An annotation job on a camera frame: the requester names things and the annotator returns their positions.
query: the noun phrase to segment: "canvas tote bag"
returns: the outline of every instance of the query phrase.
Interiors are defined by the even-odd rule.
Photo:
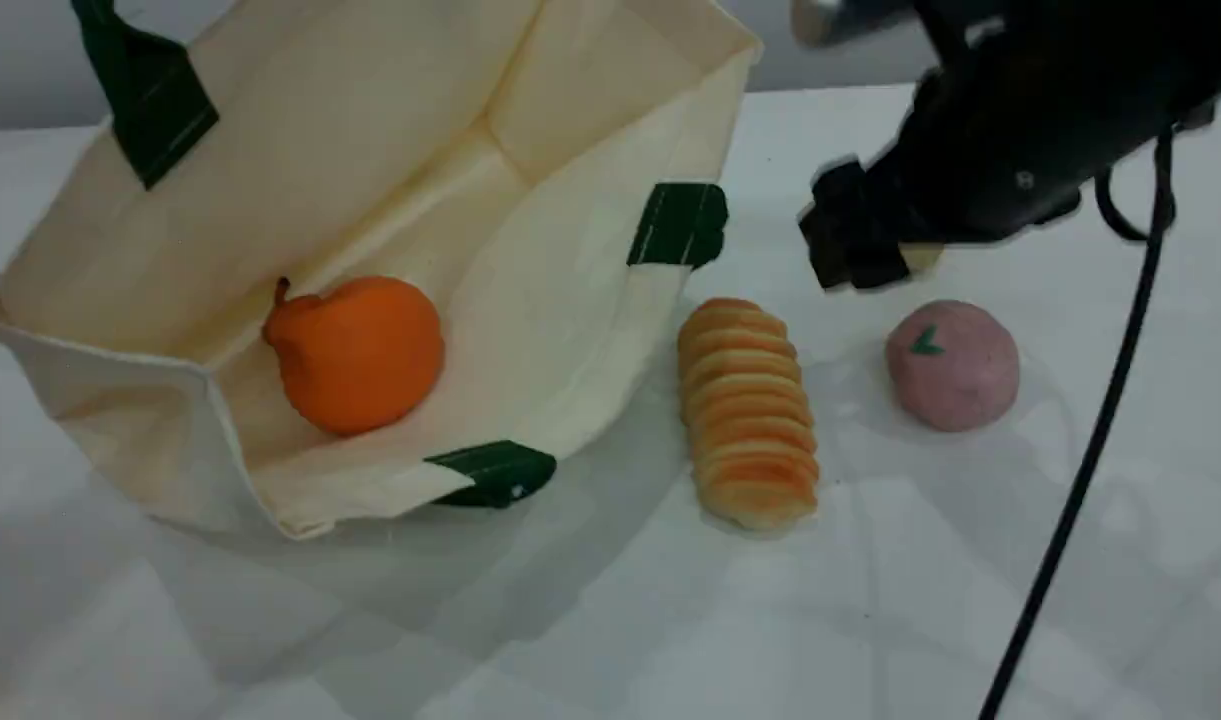
[[[0,273],[0,342],[160,519],[293,538],[508,506],[637,387],[758,45],[711,0],[241,0],[184,50],[74,0],[114,117]],[[418,284],[444,373],[349,439],[259,337],[276,279]]]

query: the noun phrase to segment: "green fabric tab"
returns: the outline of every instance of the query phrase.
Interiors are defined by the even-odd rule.
[[[429,456],[429,463],[468,475],[476,487],[442,497],[438,505],[503,506],[538,492],[556,473],[556,456],[531,450],[515,442],[492,442]]]
[[[725,192],[703,183],[659,183],[646,203],[629,265],[689,265],[702,268],[720,255],[730,211]]]
[[[72,0],[72,9],[112,106],[112,133],[150,190],[219,122],[219,113],[184,46],[129,27],[114,0]]]

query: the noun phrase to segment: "toy bread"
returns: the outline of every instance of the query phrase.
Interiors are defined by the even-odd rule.
[[[683,325],[678,356],[703,506],[752,530],[811,515],[814,419],[783,320],[746,300],[706,301]]]

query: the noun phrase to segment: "table surface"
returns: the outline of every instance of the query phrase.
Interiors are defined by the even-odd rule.
[[[929,279],[822,295],[794,222],[822,161],[893,138],[907,87],[748,96],[723,181],[734,293],[792,328],[821,514],[706,520],[661,359],[523,506],[298,545],[204,541],[90,477],[0,347],[0,719],[962,719],[979,708],[1081,456],[1140,249],[1093,209]],[[89,129],[0,133],[0,266]],[[1221,719],[1221,118],[1182,138],[1140,356],[1007,719]],[[1117,193],[1150,200],[1147,156]],[[893,409],[884,334],[976,301],[1023,354],[1013,411],[941,437]]]

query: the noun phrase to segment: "toy orange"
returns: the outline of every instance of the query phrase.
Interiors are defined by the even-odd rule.
[[[339,436],[366,433],[403,419],[432,392],[444,340],[437,309],[419,288],[366,277],[327,297],[286,300],[289,289],[281,278],[263,339],[277,353],[286,397],[309,423]]]

